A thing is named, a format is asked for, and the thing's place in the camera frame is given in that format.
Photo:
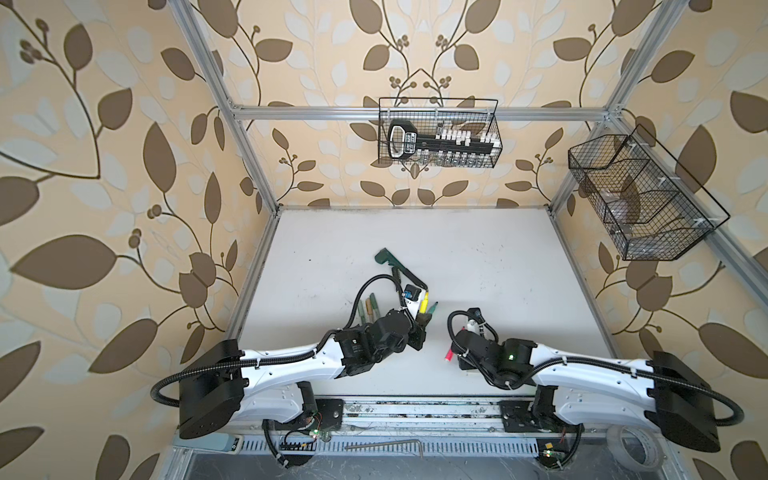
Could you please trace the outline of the light green pen cap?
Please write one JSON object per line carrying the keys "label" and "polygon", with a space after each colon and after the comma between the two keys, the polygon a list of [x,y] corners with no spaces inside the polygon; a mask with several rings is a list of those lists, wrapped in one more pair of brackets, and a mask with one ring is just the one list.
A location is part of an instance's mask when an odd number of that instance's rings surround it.
{"label": "light green pen cap", "polygon": [[359,300],[357,302],[357,314],[358,314],[358,317],[360,319],[360,323],[362,325],[365,325],[366,322],[367,322],[366,311],[365,311],[364,304],[363,304],[363,302],[361,300]]}

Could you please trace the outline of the yellow highlighter pen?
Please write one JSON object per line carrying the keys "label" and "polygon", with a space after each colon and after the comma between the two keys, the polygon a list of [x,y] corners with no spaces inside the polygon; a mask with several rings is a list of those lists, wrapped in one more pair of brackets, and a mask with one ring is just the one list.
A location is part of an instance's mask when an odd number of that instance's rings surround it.
{"label": "yellow highlighter pen", "polygon": [[420,305],[419,305],[420,314],[425,314],[427,312],[427,308],[429,304],[428,297],[429,297],[429,292],[427,290],[424,290],[423,295],[421,297]]}

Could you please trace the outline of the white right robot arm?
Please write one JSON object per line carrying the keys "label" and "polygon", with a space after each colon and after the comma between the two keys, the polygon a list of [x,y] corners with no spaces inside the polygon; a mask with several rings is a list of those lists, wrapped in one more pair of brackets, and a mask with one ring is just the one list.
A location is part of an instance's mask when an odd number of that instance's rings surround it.
{"label": "white right robot arm", "polygon": [[503,408],[507,428],[635,427],[690,450],[721,449],[709,384],[670,353],[656,351],[650,360],[581,357],[528,340],[498,344],[468,330],[454,336],[452,350],[461,368],[494,387],[535,387],[529,403]]}

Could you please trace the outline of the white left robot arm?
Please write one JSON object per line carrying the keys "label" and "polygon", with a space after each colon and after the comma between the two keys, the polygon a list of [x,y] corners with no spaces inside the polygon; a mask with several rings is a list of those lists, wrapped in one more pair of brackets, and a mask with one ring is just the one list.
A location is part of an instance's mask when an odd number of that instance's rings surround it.
{"label": "white left robot arm", "polygon": [[310,412],[313,381],[360,375],[407,347],[421,350],[431,319],[392,309],[373,323],[331,330],[319,346],[297,352],[259,354],[222,341],[182,371],[179,436],[203,437],[233,419],[290,423]]}

